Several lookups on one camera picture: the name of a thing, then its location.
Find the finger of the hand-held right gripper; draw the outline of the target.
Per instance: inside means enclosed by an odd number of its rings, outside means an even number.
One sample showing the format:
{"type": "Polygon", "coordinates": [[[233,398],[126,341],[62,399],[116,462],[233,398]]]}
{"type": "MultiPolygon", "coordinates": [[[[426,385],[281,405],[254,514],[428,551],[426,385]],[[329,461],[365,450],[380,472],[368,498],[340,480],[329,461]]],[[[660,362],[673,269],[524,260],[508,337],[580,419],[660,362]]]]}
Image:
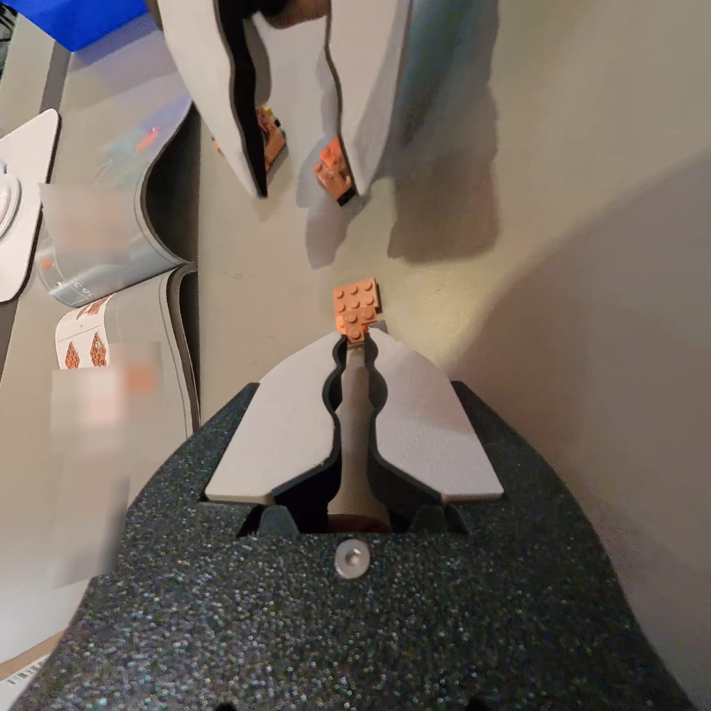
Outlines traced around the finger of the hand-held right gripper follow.
{"type": "Polygon", "coordinates": [[[390,133],[412,7],[412,1],[330,2],[325,52],[338,95],[338,137],[360,196],[390,133]]]}
{"type": "MultiPolygon", "coordinates": [[[[157,1],[157,20],[193,103],[212,136],[219,120],[236,128],[236,99],[265,103],[270,61],[253,15],[267,15],[272,1],[157,1]]],[[[268,194],[267,174],[242,182],[255,198],[268,194]]]]}

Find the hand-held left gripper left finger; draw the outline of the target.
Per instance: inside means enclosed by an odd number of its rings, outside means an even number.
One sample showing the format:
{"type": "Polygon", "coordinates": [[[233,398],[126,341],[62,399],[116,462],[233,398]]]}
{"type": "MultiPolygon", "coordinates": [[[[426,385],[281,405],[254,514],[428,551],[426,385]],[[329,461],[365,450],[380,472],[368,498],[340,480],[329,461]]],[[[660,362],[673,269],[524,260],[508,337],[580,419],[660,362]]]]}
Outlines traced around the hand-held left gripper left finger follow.
{"type": "Polygon", "coordinates": [[[211,501],[275,503],[333,465],[348,342],[329,333],[290,355],[257,389],[206,488],[211,501]]]}

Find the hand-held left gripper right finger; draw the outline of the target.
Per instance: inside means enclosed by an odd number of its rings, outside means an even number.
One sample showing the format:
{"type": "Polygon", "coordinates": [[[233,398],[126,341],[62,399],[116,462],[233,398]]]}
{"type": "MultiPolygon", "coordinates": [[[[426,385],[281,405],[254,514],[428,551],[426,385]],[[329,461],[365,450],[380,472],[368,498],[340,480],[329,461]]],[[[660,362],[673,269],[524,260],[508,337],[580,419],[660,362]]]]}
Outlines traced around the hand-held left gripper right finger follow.
{"type": "Polygon", "coordinates": [[[502,497],[499,481],[454,387],[437,365],[384,331],[365,341],[369,372],[368,480],[386,505],[502,497]]]}

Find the small brown brick assembly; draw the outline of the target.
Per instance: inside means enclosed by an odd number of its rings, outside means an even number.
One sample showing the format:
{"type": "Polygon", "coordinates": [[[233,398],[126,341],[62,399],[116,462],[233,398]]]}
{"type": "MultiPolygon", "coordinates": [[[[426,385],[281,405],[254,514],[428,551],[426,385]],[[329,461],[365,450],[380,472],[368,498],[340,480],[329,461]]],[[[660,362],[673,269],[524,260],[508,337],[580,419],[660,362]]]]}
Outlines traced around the small brown brick assembly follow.
{"type": "Polygon", "coordinates": [[[320,151],[314,174],[321,187],[342,207],[356,194],[338,136],[320,151]]]}

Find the small brick plate stack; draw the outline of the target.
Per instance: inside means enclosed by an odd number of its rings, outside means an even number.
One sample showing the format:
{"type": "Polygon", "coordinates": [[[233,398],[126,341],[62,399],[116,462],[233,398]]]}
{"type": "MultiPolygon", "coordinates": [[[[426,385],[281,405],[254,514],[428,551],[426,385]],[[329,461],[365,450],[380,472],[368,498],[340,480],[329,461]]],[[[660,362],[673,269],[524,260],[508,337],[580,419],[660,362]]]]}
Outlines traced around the small brick plate stack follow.
{"type": "Polygon", "coordinates": [[[336,329],[341,333],[377,322],[381,306],[375,278],[336,287],[332,290],[332,297],[336,329]]]}

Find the multicoloured brick model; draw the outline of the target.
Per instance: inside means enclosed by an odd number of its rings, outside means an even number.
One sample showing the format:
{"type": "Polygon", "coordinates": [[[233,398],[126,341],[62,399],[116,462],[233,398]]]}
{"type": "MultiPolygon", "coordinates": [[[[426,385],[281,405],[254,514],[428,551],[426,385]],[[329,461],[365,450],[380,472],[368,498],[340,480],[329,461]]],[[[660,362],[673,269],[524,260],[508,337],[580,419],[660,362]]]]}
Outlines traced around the multicoloured brick model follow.
{"type": "Polygon", "coordinates": [[[257,174],[269,173],[271,165],[286,147],[287,140],[280,121],[269,107],[255,104],[247,94],[236,99],[236,128],[219,120],[216,136],[211,136],[218,153],[232,173],[242,182],[251,182],[257,174]]]}

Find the large blue plastic bin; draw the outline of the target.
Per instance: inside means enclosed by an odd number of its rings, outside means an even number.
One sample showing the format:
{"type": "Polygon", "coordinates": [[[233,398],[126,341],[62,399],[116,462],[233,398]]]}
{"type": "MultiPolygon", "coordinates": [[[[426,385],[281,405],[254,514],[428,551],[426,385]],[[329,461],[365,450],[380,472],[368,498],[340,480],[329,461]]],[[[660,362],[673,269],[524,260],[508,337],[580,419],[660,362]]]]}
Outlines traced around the large blue plastic bin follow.
{"type": "Polygon", "coordinates": [[[148,11],[145,1],[4,1],[61,46],[84,49],[148,11]]]}

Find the grey building instruction booklet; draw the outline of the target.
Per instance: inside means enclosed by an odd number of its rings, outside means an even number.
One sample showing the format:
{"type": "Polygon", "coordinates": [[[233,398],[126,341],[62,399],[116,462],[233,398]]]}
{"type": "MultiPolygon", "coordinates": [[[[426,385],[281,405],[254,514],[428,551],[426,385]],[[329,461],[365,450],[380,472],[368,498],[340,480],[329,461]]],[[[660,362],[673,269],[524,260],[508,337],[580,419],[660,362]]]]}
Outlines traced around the grey building instruction booklet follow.
{"type": "Polygon", "coordinates": [[[40,189],[37,252],[49,294],[69,307],[56,328],[60,368],[116,363],[117,426],[168,450],[199,422],[181,300],[196,286],[193,170],[183,153],[191,98],[177,76],[67,115],[69,171],[40,189]]]}

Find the white tablet stand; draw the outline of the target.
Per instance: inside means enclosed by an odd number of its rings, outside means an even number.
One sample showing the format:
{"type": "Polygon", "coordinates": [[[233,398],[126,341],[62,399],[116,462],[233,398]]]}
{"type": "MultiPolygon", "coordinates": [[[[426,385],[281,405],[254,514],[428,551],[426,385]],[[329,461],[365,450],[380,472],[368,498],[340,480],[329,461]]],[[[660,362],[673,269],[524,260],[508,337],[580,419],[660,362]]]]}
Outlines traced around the white tablet stand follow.
{"type": "Polygon", "coordinates": [[[56,149],[60,117],[47,109],[1,139],[1,303],[16,298],[31,271],[40,187],[56,149]]]}

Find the cardboard box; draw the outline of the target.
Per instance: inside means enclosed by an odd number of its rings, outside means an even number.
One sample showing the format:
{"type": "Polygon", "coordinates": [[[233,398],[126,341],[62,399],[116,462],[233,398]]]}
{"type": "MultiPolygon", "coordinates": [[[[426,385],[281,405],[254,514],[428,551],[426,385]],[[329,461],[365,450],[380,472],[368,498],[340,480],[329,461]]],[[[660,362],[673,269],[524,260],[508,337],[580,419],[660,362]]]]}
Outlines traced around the cardboard box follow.
{"type": "Polygon", "coordinates": [[[34,645],[32,648],[18,654],[12,659],[6,660],[1,663],[1,684],[9,678],[15,677],[20,672],[29,670],[37,662],[47,658],[47,656],[53,652],[56,648],[59,640],[64,634],[64,630],[59,631],[57,634],[52,635],[46,640],[34,645]]]}

